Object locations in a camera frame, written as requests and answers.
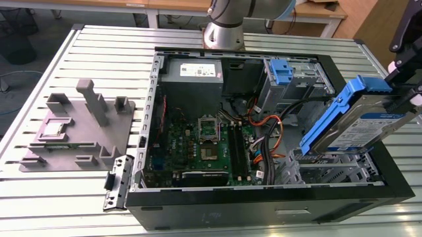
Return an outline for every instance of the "sticker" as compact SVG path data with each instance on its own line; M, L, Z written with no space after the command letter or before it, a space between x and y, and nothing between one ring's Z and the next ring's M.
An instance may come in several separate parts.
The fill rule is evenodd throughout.
M256 171L256 178L263 179L264 178L264 173L262 171Z
M330 151L352 151L363 147L405 115L367 113L350 125L328 146Z
M182 77L215 77L214 64L183 63L180 65Z
M145 5L143 4L131 4L131 3L127 3L125 6L137 6L137 7L145 7Z
M254 105L254 110L256 111L256 113L262 112L262 109L256 105Z

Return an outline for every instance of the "floor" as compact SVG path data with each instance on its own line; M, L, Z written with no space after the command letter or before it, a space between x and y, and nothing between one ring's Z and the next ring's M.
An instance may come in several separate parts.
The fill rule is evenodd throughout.
M53 55L68 35L71 27L76 23L101 26L135 27L135 19L141 27L148 27L145 15L127 13L63 11L61 19L55 20L49 10L35 10L35 20L40 31L29 36L31 44L37 52L37 59L25 65L17 66L7 62L0 56L0 75L13 71L31 70L43 72L53 58ZM160 16L161 28L199 30L208 22L206 17L174 16L171 24L166 16ZM246 20L244 32L266 33L263 20ZM40 79L37 73L16 73L1 77L9 85L8 93L0 93L0 139L17 115L17 109L23 106L31 91Z

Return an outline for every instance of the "aluminum extrusion table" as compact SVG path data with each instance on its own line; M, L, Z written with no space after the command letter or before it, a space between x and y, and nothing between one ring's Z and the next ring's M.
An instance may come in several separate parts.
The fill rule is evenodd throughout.
M327 54L346 80L356 74L385 76L364 45L346 39L244 34L246 50ZM136 103L127 153L135 155L155 46L202 47L199 31L85 26L72 30L0 143L0 236L109 236L147 234L129 212L103 213L105 171L19 171L24 146L47 114L51 93L80 98L80 78L105 99L128 96ZM168 236L418 236L422 232L422 129L417 122L385 139L417 197L324 225L288 225L172 231Z

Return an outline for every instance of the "desk leg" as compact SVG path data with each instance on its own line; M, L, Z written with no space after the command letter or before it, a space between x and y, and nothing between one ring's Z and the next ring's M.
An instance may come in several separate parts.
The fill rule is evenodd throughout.
M147 9L149 28L159 28L159 11L156 9Z
M331 19L330 20L328 24L324 26L324 29L322 31L322 34L320 34L322 38L331 38L332 37L340 22L342 22L342 19Z

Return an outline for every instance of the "metal bracket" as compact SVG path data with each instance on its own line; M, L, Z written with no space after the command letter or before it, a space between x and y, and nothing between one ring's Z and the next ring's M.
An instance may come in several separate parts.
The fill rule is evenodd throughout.
M107 174L104 188L107 189L103 211L124 211L125 194L132 174L133 157L124 155L113 161L112 170Z

